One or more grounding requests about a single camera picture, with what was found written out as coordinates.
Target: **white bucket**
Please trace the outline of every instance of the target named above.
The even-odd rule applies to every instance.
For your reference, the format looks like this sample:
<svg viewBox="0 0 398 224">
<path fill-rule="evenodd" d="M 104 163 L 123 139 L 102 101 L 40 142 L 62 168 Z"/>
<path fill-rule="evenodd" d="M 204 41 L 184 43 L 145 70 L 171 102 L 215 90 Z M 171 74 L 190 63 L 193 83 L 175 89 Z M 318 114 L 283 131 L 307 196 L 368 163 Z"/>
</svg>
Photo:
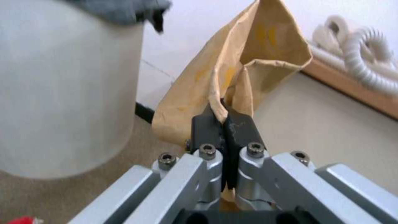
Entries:
<svg viewBox="0 0 398 224">
<path fill-rule="evenodd" d="M 142 25 L 59 0 L 0 7 L 0 169 L 31 178 L 106 162 L 133 129 Z"/>
</svg>

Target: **paper bag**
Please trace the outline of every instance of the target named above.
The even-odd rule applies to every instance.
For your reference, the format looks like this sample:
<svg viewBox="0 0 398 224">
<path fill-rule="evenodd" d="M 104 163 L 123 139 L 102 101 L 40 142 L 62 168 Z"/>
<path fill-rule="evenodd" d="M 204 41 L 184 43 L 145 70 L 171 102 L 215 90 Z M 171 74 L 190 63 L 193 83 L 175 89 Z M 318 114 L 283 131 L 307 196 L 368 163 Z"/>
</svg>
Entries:
<svg viewBox="0 0 398 224">
<path fill-rule="evenodd" d="M 312 59 L 296 23 L 279 0 L 256 0 L 221 28 L 189 63 L 152 120 L 162 140 L 184 145 L 191 119 L 210 106 L 223 123 L 235 110 L 253 116 L 261 100 Z"/>
</svg>

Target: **white cable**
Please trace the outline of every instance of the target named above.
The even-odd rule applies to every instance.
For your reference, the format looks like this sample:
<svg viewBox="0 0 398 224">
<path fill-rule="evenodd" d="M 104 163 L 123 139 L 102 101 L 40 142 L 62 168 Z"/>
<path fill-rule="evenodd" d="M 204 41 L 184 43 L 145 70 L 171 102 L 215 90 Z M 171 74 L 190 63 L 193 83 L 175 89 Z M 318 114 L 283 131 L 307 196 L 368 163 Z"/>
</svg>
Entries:
<svg viewBox="0 0 398 224">
<path fill-rule="evenodd" d="M 364 53 L 366 43 L 371 47 L 376 61 L 389 63 L 392 60 L 387 40 L 381 32 L 371 28 L 360 29 L 348 35 L 342 46 L 348 73 L 369 88 L 385 94 L 398 94 L 398 81 L 375 73 L 363 60 L 361 53 Z"/>
</svg>

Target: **hex socket screw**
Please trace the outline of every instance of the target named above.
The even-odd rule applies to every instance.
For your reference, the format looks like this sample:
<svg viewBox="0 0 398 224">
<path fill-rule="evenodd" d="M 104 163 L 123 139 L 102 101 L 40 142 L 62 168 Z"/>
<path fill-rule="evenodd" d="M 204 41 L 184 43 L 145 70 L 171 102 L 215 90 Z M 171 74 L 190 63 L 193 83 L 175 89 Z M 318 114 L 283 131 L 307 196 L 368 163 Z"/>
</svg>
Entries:
<svg viewBox="0 0 398 224">
<path fill-rule="evenodd" d="M 204 160 L 212 160 L 216 157 L 216 147 L 212 144 L 202 144 L 199 146 L 199 156 Z"/>
<path fill-rule="evenodd" d="M 162 170 L 170 170 L 176 163 L 176 156 L 165 152 L 160 154 L 158 158 L 159 168 Z"/>
<path fill-rule="evenodd" d="M 290 154 L 306 167 L 310 163 L 310 157 L 303 151 L 292 151 Z"/>
<path fill-rule="evenodd" d="M 264 156 L 265 147 L 258 142 L 250 142 L 247 145 L 247 155 L 252 158 L 261 158 Z"/>
</svg>

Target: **black strip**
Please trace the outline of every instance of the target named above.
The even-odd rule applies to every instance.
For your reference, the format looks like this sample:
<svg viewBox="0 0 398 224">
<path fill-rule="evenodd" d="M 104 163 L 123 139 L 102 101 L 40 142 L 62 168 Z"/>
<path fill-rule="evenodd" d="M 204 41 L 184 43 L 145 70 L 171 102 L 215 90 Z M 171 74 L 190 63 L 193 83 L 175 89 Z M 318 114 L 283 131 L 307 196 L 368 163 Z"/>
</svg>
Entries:
<svg viewBox="0 0 398 224">
<path fill-rule="evenodd" d="M 135 115 L 144 119 L 146 122 L 152 124 L 153 115 L 155 111 L 149 107 L 145 107 L 144 105 L 136 102 L 135 103 Z"/>
<path fill-rule="evenodd" d="M 173 224 L 319 224 L 304 211 L 187 211 L 182 210 Z"/>
</svg>

